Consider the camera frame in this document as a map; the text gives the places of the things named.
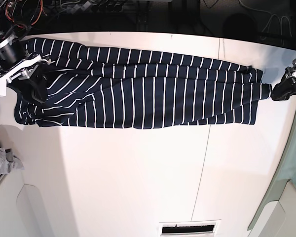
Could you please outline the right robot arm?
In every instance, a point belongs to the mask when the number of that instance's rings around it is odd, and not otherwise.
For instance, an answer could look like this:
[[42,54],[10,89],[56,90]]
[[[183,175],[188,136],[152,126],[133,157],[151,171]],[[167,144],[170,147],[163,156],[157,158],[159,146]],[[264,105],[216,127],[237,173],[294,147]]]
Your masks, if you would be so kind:
[[10,88],[28,103],[41,105],[47,99],[47,78],[41,66],[51,60],[22,45],[32,24],[13,18],[9,8],[16,5],[15,0],[0,0],[0,97]]

